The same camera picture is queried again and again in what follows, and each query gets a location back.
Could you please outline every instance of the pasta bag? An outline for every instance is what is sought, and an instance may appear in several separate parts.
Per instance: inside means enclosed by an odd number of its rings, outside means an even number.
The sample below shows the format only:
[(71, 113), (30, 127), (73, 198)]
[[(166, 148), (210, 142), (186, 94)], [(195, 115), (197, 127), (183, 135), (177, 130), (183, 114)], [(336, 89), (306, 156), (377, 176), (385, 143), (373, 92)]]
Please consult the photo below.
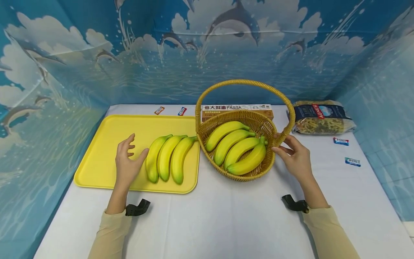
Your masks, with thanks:
[(354, 121), (336, 101), (298, 101), (293, 104), (296, 122), (293, 132), (337, 135), (356, 128)]

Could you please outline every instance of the beige sleeve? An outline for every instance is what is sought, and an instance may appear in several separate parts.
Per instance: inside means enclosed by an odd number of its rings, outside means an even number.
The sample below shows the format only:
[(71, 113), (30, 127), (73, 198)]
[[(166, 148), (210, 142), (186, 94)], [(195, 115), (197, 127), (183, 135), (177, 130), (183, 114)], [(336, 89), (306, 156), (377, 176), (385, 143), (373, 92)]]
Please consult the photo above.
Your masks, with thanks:
[(125, 211), (114, 215), (104, 211), (88, 259), (121, 259), (124, 238), (130, 226), (131, 217), (125, 216)]
[(312, 233), (319, 259), (360, 259), (332, 207), (310, 209), (303, 219)]

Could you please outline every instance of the wicker basket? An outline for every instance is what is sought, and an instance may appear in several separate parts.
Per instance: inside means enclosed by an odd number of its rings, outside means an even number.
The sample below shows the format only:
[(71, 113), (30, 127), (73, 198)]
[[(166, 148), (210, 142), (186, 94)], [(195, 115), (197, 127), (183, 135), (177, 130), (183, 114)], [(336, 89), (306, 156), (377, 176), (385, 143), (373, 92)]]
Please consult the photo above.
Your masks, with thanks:
[[(274, 138), (274, 134), (277, 132), (277, 130), (273, 122), (270, 119), (268, 119), (266, 116), (260, 113), (257, 113), (255, 111), (249, 111), (249, 110), (229, 111), (229, 112), (216, 115), (210, 118), (209, 120), (201, 123), (201, 117), (200, 117), (201, 103), (204, 97), (209, 92), (211, 92), (212, 90), (216, 88), (219, 88), (225, 85), (234, 85), (234, 84), (254, 85), (254, 86), (258, 86), (263, 89), (269, 90), (275, 95), (279, 96), (283, 100), (283, 102), (287, 105), (287, 108), (289, 111), (289, 124), (284, 128), (283, 132), (277, 138)], [(244, 174), (244, 175), (239, 176), (239, 175), (230, 174), (229, 172), (224, 170), (223, 165), (219, 167), (213, 161), (214, 150), (211, 152), (208, 152), (205, 148), (205, 141), (207, 140), (210, 133), (213, 132), (213, 130), (216, 127), (228, 121), (239, 121), (249, 126), (250, 131), (256, 132), (256, 136), (264, 135), (269, 143), (266, 147), (266, 157), (263, 160), (263, 162), (253, 171), (247, 174)], [(204, 154), (207, 156), (207, 159), (210, 161), (210, 163), (216, 168), (216, 170), (220, 174), (230, 179), (240, 181), (240, 182), (248, 182), (248, 181), (255, 180), (259, 177), (262, 177), (272, 168), (272, 165), (274, 163), (274, 153), (272, 152), (271, 147), (279, 146), (285, 140), (286, 136), (288, 136), (289, 133), (291, 132), (294, 126), (294, 123), (295, 123), (295, 112), (294, 112), (292, 103), (290, 103), (289, 99), (287, 99), (285, 95), (283, 95), (281, 92), (279, 92), (275, 88), (267, 84), (264, 84), (258, 81), (253, 81), (253, 80), (234, 79), (234, 80), (223, 81), (213, 86), (210, 86), (198, 98), (198, 101), (195, 107), (195, 130), (197, 132), (197, 137), (198, 137), (198, 141), (200, 143), (201, 149), (203, 150)], [(241, 159), (243, 159), (249, 153), (250, 151), (244, 154), (241, 157)]]

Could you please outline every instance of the hand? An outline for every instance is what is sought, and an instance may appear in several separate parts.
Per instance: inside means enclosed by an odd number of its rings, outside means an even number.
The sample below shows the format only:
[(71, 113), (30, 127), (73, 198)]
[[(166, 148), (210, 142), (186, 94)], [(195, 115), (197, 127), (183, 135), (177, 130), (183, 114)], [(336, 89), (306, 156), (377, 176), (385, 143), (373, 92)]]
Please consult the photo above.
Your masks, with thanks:
[(289, 135), (284, 141), (291, 149), (272, 147), (286, 165), (288, 171), (299, 181), (313, 178), (311, 167), (311, 153), (294, 136)]
[(128, 152), (129, 149), (135, 148), (135, 145), (131, 145), (134, 141), (135, 133), (131, 134), (127, 139), (118, 144), (116, 151), (116, 183), (115, 186), (129, 189), (134, 179), (140, 172), (141, 166), (144, 163), (145, 158), (148, 155), (148, 148), (145, 148), (140, 156), (136, 160), (132, 160), (129, 157), (134, 153)]

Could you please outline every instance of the plastic tray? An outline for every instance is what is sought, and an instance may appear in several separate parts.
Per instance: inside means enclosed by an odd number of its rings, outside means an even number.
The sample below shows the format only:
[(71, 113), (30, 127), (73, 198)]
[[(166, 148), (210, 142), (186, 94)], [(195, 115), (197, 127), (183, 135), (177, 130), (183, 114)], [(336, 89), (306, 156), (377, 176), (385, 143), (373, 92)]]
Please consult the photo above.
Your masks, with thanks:
[[(100, 124), (88, 150), (75, 172), (75, 184), (82, 187), (113, 189), (116, 179), (115, 156), (118, 143), (135, 133), (136, 159), (159, 136), (168, 134), (195, 136), (195, 117), (110, 115)], [(171, 175), (153, 184), (147, 179), (145, 164), (130, 190), (187, 194), (197, 185), (200, 145), (196, 141), (184, 161), (184, 181), (176, 184)]]

